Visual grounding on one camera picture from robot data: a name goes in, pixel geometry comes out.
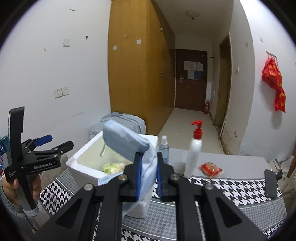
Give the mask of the person's left hand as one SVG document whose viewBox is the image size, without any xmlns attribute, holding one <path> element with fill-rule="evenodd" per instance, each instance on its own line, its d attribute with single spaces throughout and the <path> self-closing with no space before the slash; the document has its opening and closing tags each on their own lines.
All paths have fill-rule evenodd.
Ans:
<svg viewBox="0 0 296 241">
<path fill-rule="evenodd" d="M 41 174 L 42 172 L 37 173 L 36 178 L 32 182 L 32 186 L 33 186 L 32 197 L 35 201 L 40 200 L 40 193 L 42 190 L 41 179 L 40 179 Z M 3 187 L 3 192 L 9 201 L 15 206 L 21 206 L 21 202 L 16 193 L 16 190 L 19 187 L 18 180 L 15 179 L 13 183 L 9 183 L 6 180 L 6 177 L 4 177 L 2 179 L 2 187 Z"/>
</svg>

